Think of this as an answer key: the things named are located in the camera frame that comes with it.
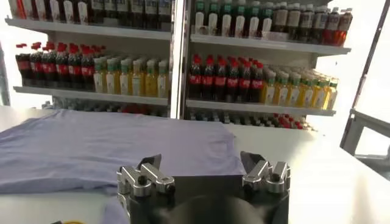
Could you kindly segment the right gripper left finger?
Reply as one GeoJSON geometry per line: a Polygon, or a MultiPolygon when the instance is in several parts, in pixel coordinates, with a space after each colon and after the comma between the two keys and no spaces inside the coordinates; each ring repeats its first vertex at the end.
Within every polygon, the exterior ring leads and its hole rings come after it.
{"type": "Polygon", "coordinates": [[[152,187],[163,195],[175,193],[175,179],[160,171],[162,155],[143,158],[136,167],[121,166],[117,171],[118,193],[148,197],[152,187]]]}

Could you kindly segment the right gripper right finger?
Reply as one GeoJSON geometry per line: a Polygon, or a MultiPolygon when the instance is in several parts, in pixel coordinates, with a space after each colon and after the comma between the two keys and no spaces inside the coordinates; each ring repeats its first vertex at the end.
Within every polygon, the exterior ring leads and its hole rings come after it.
{"type": "Polygon", "coordinates": [[[266,189],[273,194],[288,192],[291,184],[291,168],[288,163],[279,161],[273,166],[259,154],[241,151],[241,162],[246,174],[242,177],[242,187],[246,192],[266,189]]]}

